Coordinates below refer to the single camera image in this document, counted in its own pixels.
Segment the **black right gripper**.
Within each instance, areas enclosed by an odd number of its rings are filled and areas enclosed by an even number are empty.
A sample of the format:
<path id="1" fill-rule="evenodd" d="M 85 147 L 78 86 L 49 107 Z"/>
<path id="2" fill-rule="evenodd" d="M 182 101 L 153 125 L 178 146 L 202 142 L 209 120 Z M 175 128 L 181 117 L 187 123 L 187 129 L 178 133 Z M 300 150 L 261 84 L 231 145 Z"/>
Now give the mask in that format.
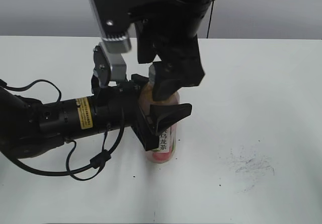
<path id="1" fill-rule="evenodd" d="M 152 97 L 167 100 L 182 87 L 196 87 L 205 76 L 197 31 L 200 20 L 137 22 L 138 62 L 152 63 Z"/>

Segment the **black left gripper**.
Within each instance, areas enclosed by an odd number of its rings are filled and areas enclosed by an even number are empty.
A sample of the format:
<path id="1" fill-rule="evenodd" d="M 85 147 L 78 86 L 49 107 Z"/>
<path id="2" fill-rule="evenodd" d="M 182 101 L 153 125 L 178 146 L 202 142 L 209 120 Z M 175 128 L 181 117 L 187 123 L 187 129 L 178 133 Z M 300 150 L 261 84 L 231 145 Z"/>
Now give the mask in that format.
<path id="1" fill-rule="evenodd" d="M 192 113 L 189 103 L 176 105 L 150 105 L 148 122 L 138 98 L 148 77 L 132 74 L 131 80 L 116 86 L 100 88 L 93 81 L 93 123 L 99 130 L 119 129 L 130 126 L 145 151 L 158 148 L 158 135 Z"/>

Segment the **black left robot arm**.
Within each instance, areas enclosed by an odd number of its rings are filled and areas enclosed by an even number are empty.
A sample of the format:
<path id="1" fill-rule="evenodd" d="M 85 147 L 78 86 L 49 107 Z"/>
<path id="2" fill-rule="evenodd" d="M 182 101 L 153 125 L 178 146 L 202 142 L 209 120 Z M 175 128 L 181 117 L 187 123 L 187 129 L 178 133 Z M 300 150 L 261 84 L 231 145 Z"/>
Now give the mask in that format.
<path id="1" fill-rule="evenodd" d="M 146 77 L 134 74 L 130 81 L 102 89 L 92 78 L 92 95 L 47 104 L 19 96 L 26 87 L 1 82 L 1 150 L 17 159 L 33 158 L 71 140 L 122 126 L 132 128 L 146 151 L 156 149 L 161 134 L 188 117 L 192 105 L 152 105 L 146 115 L 138 102 L 146 82 Z"/>

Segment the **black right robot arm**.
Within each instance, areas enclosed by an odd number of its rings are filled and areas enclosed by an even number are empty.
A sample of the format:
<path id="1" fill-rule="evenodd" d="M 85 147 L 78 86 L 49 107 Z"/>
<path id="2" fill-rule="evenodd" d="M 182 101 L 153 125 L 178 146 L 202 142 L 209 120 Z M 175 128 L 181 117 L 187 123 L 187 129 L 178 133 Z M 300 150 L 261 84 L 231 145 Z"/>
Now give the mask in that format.
<path id="1" fill-rule="evenodd" d="M 131 6 L 138 63 L 152 63 L 152 97 L 168 99 L 183 87 L 200 85 L 205 76 L 197 31 L 215 0 L 145 0 Z"/>

